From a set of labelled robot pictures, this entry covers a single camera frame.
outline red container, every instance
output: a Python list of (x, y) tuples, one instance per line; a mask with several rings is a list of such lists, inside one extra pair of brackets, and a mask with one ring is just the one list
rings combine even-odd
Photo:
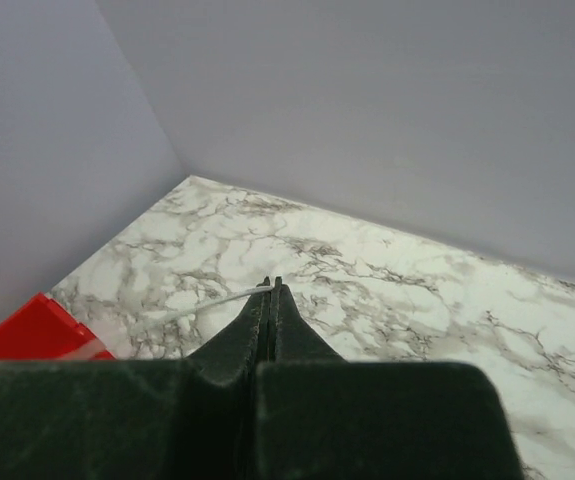
[[(57, 302), (39, 293), (0, 324), (0, 360), (56, 359), (96, 339)], [(94, 359), (112, 359), (104, 350)]]

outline marble table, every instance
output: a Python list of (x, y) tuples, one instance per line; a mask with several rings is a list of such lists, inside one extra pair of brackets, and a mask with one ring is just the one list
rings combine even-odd
[(460, 360), (496, 385), (527, 478), (575, 479), (575, 284), (414, 235), (190, 177), (50, 294), (121, 358), (190, 354), (243, 300), (126, 326), (282, 276), (355, 361)]

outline white marble countertop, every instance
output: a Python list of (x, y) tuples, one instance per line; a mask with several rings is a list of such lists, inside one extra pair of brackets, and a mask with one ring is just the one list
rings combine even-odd
[(51, 291), (119, 357), (188, 355), (245, 300), (125, 325), (282, 276), (349, 360), (461, 360), (496, 385), (528, 478), (575, 479), (575, 284), (190, 177)]

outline gray wall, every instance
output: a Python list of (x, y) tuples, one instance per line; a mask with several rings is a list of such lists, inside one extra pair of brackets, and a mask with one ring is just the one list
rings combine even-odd
[(0, 321), (182, 178), (93, 0), (0, 0)]
[(575, 278), (575, 2), (98, 4), (192, 173)]

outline red plastic tray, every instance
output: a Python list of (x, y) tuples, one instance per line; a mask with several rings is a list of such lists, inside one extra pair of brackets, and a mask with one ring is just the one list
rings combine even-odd
[[(0, 360), (55, 359), (96, 336), (42, 293), (0, 324)], [(113, 359), (107, 350), (95, 359)]]

